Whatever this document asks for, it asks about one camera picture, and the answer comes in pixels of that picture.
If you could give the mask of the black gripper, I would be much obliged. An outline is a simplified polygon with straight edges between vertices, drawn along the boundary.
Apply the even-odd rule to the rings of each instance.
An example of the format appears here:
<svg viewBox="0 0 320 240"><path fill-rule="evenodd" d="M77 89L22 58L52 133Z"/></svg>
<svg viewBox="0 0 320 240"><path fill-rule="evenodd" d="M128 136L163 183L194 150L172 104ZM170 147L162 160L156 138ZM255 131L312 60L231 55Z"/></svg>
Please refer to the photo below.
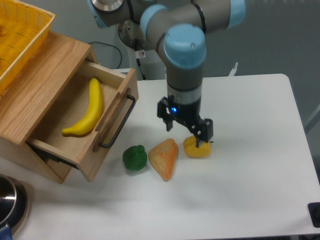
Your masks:
<svg viewBox="0 0 320 240"><path fill-rule="evenodd" d="M174 102L174 97L163 97L157 103L157 117L162 119L169 132L173 121L185 126L196 138L195 146L209 143L214 135L213 120L200 117L201 98L190 104Z"/></svg>

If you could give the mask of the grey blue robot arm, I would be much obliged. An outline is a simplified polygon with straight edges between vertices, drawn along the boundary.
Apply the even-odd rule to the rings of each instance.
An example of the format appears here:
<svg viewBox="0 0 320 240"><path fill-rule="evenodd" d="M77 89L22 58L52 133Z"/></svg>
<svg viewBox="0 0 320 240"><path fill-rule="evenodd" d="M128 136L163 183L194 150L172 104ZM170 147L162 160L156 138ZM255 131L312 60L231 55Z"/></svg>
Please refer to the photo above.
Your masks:
<svg viewBox="0 0 320 240"><path fill-rule="evenodd" d="M177 122L196 139L195 146L213 137L213 121L201 118L206 34L239 25L246 16L243 0L192 0L170 9L155 0L90 0L100 28L131 21L166 68L167 96L157 104L157 116L167 130Z"/></svg>

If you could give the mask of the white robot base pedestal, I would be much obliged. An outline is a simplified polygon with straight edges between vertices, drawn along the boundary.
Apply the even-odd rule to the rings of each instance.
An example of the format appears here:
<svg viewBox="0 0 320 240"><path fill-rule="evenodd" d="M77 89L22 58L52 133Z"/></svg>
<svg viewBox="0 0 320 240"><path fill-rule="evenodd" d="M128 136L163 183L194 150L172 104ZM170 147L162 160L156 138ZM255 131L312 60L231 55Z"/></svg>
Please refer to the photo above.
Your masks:
<svg viewBox="0 0 320 240"><path fill-rule="evenodd" d="M129 64L138 80L163 80L166 67L145 38L140 25L127 20L118 25L118 37L127 49Z"/></svg>

